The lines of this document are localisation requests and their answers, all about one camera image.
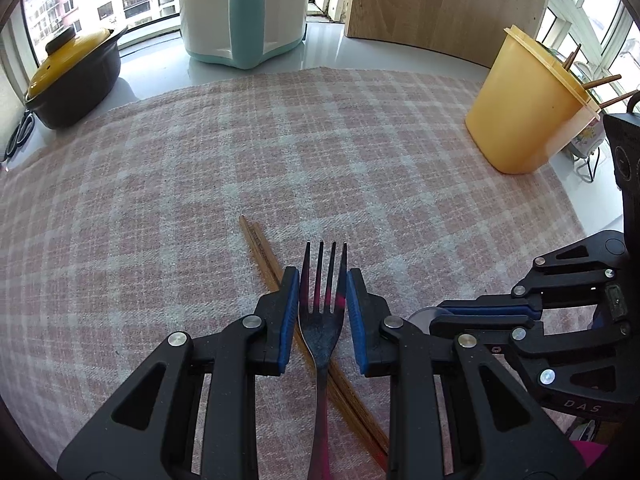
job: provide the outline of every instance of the pink and white checkered cloth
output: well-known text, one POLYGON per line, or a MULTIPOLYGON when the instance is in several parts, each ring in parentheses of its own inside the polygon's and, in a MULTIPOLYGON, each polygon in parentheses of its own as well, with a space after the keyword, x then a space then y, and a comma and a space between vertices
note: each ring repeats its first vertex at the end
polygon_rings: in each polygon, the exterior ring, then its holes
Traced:
MULTIPOLYGON (((464 125, 479 84, 325 68, 187 88, 79 125, 0 191, 0 394, 44 458, 165 336, 217 332, 266 292, 238 225, 283 266, 305 241, 349 244, 391 311, 510 290, 582 229, 548 166, 506 176, 464 125)), ((358 374, 383 427, 388 382, 358 374)), ((258 378, 260 477, 301 479, 315 391, 297 350, 258 378)), ((336 479, 383 478, 330 409, 336 479)))

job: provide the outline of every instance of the scissors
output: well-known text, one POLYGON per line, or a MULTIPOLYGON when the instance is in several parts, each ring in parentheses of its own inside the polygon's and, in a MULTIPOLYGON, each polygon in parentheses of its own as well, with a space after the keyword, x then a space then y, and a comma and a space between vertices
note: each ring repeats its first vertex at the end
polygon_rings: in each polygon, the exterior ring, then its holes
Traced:
POLYGON ((33 113, 31 113, 30 110, 25 110, 22 118, 20 119, 20 123, 16 127, 12 136, 9 137, 9 142, 4 150, 4 158, 2 159, 2 162, 14 156, 18 148, 27 142, 35 124, 36 121, 33 117, 33 113))

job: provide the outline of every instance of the pot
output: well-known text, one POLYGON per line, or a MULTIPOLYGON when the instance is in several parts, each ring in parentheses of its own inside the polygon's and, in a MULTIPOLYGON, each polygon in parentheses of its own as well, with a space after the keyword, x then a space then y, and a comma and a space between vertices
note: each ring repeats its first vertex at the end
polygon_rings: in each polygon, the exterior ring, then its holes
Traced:
POLYGON ((47 43, 49 57, 29 84, 24 105, 52 130, 85 117, 107 96, 120 75, 118 33, 102 28, 76 36, 71 26, 47 43))

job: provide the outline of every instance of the wooden chopstick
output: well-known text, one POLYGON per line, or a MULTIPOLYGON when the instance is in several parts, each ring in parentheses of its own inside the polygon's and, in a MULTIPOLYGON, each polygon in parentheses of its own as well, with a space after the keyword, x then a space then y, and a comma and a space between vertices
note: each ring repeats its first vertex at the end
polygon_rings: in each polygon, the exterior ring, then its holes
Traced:
POLYGON ((609 101, 605 101, 600 105, 600 108, 604 110, 604 108, 606 108, 607 106, 611 106, 616 103, 619 103, 620 101, 624 101, 625 99, 634 95, 636 92, 638 92, 638 90, 633 90, 632 92, 627 92, 626 94, 619 95, 618 97, 610 99, 609 101))
MULTIPOLYGON (((251 224, 245 216, 240 217, 240 228, 249 244, 254 259, 258 263, 260 273, 271 292, 280 288, 280 281, 284 271, 273 254, 271 246, 264 236, 260 224, 251 224)), ((300 333, 300 327, 296 324, 294 340, 301 350, 310 370, 314 369, 313 358, 306 348, 300 333)), ((367 449, 376 463, 386 470, 388 459, 389 439, 380 428, 376 419, 363 404, 353 385, 345 377, 340 366, 331 360, 329 363, 329 380, 327 393, 331 402, 338 409, 347 426, 356 434, 360 442, 367 449)))
POLYGON ((585 90, 589 90, 591 88, 596 88, 596 86, 606 85, 607 83, 617 81, 618 79, 622 79, 622 76, 620 74, 610 75, 601 79, 596 79, 596 81, 585 83, 582 85, 582 88, 584 88, 585 90))
POLYGON ((582 44, 578 43, 578 47, 571 54, 569 54, 569 57, 567 57, 567 59, 565 60, 564 65, 562 65, 562 68, 564 68, 565 70, 569 70, 571 68, 571 65, 574 64, 575 57, 578 56, 578 53, 580 52, 581 48, 582 48, 582 44))

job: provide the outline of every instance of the yellow plastic cup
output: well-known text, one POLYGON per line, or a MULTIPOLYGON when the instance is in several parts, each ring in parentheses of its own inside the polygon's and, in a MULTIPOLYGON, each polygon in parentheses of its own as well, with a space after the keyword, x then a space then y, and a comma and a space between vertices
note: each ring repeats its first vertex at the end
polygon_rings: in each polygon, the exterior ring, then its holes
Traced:
POLYGON ((504 30, 465 123, 496 170, 531 173, 599 120, 600 107, 544 47, 515 25, 504 30))

